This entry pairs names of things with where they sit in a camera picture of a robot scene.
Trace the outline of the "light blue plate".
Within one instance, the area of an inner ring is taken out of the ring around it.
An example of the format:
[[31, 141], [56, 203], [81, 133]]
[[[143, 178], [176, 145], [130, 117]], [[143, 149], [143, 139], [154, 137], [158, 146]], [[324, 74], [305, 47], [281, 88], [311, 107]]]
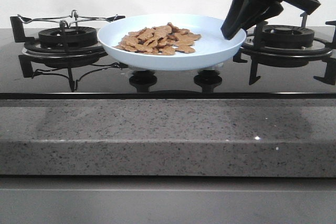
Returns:
[[214, 17], [151, 14], [111, 22], [98, 31], [108, 55], [148, 70], [191, 70], [215, 66], [233, 57], [246, 39], [239, 30], [225, 39]]

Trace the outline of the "brown meat pieces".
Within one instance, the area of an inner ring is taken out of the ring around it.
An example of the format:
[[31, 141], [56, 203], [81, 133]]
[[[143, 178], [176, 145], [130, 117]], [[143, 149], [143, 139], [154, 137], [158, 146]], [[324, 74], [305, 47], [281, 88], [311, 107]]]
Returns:
[[196, 41], [202, 35], [195, 34], [186, 28], [179, 28], [172, 23], [163, 26], [143, 28], [130, 31], [125, 35], [115, 48], [148, 55], [172, 56], [176, 52], [191, 54]]

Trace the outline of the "right black gas burner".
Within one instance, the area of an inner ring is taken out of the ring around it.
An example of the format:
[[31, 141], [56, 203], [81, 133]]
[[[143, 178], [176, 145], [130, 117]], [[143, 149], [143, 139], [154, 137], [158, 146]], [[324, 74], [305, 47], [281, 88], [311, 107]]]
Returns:
[[281, 49], [311, 47], [314, 37], [312, 29], [288, 25], [265, 25], [261, 32], [266, 47]]

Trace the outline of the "black gas burner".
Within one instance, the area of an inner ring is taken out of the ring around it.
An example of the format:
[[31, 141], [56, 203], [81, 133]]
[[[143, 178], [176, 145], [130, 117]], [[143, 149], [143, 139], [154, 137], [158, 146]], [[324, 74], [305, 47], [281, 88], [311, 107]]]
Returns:
[[312, 29], [288, 25], [265, 25], [261, 32], [266, 47], [281, 49], [311, 47], [314, 37]]
[[95, 45], [97, 40], [97, 30], [92, 27], [71, 27], [65, 28], [65, 33], [61, 28], [50, 28], [38, 33], [38, 38], [42, 48], [63, 49], [64, 43], [69, 48], [83, 48]]

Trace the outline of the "right black pan support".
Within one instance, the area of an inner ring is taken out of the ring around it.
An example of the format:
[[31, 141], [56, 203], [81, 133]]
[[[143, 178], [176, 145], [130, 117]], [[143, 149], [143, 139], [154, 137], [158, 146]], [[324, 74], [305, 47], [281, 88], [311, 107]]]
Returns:
[[[303, 12], [300, 17], [302, 21], [298, 27], [308, 28], [306, 27], [308, 14]], [[247, 33], [246, 40], [239, 52], [233, 56], [233, 61], [237, 63], [247, 62], [247, 60], [242, 59], [242, 54], [250, 56], [250, 85], [260, 79], [257, 76], [259, 65], [278, 68], [298, 68], [306, 66], [312, 61], [326, 63], [324, 76], [314, 76], [313, 78], [325, 84], [335, 85], [335, 58], [332, 57], [335, 50], [335, 35], [333, 35], [331, 41], [328, 41], [318, 38], [314, 30], [315, 37], [311, 47], [302, 47], [300, 49], [273, 48], [266, 47], [265, 42], [261, 38], [262, 28], [265, 25], [269, 24], [266, 21], [262, 21], [256, 25], [252, 33]]]

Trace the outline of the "black pan support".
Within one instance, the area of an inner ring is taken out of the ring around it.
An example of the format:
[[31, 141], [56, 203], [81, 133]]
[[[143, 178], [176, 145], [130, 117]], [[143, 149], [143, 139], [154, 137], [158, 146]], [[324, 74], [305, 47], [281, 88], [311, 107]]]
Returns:
[[[306, 27], [308, 14], [303, 12], [300, 17], [302, 21], [298, 27], [308, 28]], [[266, 21], [262, 21], [256, 25], [252, 33], [247, 33], [246, 40], [239, 52], [233, 56], [233, 61], [237, 63], [247, 62], [247, 60], [242, 59], [242, 54], [250, 56], [250, 85], [260, 79], [257, 76], [259, 65], [278, 68], [298, 68], [306, 66], [312, 61], [326, 63], [324, 76], [314, 76], [313, 78], [325, 84], [335, 85], [335, 58], [332, 57], [335, 50], [335, 35], [333, 35], [331, 41], [328, 41], [318, 38], [314, 30], [315, 37], [311, 47], [302, 47], [300, 49], [273, 48], [266, 47], [265, 42], [261, 38], [262, 28], [265, 25], [269, 24]]]
[[19, 61], [23, 76], [33, 77], [39, 74], [38, 70], [33, 70], [32, 63], [44, 64], [47, 67], [55, 69], [72, 69], [90, 65], [97, 62], [101, 57], [107, 55], [103, 47], [97, 42], [93, 46], [83, 48], [69, 48], [68, 44], [64, 43], [63, 49], [42, 48], [38, 35], [36, 37], [27, 37], [24, 30], [24, 25], [32, 22], [49, 22], [54, 23], [54, 28], [61, 28], [65, 33], [65, 28], [83, 26], [83, 22], [104, 21], [114, 22], [125, 18], [124, 15], [114, 15], [112, 17], [90, 17], [80, 16], [77, 10], [72, 10], [70, 15], [61, 17], [47, 18], [28, 18], [22, 15], [10, 17], [14, 41], [23, 43], [24, 47], [22, 54], [19, 55]]

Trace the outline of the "black glass gas cooktop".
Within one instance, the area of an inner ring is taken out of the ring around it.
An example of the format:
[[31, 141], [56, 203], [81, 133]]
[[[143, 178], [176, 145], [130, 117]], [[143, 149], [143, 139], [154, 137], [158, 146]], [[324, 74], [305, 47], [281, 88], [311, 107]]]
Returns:
[[23, 44], [14, 42], [10, 29], [1, 30], [2, 99], [333, 99], [335, 85], [314, 79], [323, 77], [326, 63], [312, 61], [298, 68], [258, 66], [249, 84], [251, 59], [229, 60], [219, 75], [190, 71], [156, 71], [133, 75], [120, 69], [110, 56], [72, 69], [55, 69], [32, 63], [39, 74], [25, 78], [19, 55]]

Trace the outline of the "right silver stove knob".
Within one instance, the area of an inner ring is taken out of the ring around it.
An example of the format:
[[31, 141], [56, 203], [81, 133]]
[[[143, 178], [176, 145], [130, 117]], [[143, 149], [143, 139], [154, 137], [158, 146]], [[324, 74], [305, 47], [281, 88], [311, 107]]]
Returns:
[[214, 66], [198, 69], [197, 73], [198, 74], [214, 74], [214, 75], [219, 75], [221, 72], [221, 69], [223, 67], [224, 63], [221, 62], [219, 64], [216, 64]]

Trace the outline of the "silver stove knob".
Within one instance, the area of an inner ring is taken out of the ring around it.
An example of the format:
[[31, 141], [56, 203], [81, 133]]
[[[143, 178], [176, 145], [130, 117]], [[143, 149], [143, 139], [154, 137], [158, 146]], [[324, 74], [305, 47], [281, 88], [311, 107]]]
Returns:
[[133, 75], [136, 75], [136, 74], [154, 75], [155, 74], [154, 70], [149, 70], [149, 69], [142, 69], [142, 68], [137, 68], [137, 67], [129, 67], [129, 69]]
[[221, 72], [221, 69], [223, 67], [224, 63], [221, 62], [219, 64], [216, 64], [214, 66], [198, 69], [197, 73], [198, 74], [214, 74], [214, 75], [219, 75]]

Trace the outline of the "left silver stove knob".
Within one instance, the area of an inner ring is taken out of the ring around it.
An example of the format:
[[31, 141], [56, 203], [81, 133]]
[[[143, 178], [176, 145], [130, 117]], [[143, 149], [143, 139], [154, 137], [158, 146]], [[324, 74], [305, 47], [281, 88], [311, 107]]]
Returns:
[[129, 67], [129, 69], [133, 75], [136, 75], [136, 74], [154, 75], [155, 74], [154, 70], [149, 70], [149, 69], [142, 69], [142, 68], [137, 68], [137, 67]]

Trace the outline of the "left black pan support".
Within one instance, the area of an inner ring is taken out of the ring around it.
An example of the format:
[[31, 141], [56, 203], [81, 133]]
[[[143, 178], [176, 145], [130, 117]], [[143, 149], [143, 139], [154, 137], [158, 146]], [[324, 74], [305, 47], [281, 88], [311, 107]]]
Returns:
[[107, 55], [103, 47], [97, 42], [93, 46], [83, 48], [69, 48], [68, 44], [64, 43], [63, 49], [42, 48], [38, 35], [36, 37], [27, 37], [24, 30], [24, 25], [32, 22], [49, 22], [54, 23], [54, 28], [61, 28], [65, 33], [65, 28], [83, 26], [83, 22], [104, 21], [114, 22], [125, 18], [124, 15], [114, 15], [112, 17], [90, 17], [80, 16], [77, 10], [72, 10], [70, 15], [61, 17], [47, 18], [28, 18], [22, 15], [10, 17], [14, 41], [23, 43], [24, 47], [22, 54], [19, 55], [19, 61], [23, 76], [33, 77], [39, 74], [38, 70], [33, 70], [32, 63], [44, 64], [47, 67], [55, 69], [72, 69], [90, 65], [97, 62], [101, 57]]

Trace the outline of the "left black gas burner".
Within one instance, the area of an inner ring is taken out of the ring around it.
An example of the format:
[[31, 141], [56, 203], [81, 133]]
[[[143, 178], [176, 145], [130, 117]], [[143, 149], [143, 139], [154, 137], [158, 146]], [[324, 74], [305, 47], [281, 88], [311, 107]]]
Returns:
[[71, 27], [65, 28], [65, 33], [61, 28], [50, 28], [38, 33], [38, 38], [42, 48], [63, 49], [64, 43], [69, 48], [83, 48], [95, 45], [97, 40], [97, 30], [92, 27]]

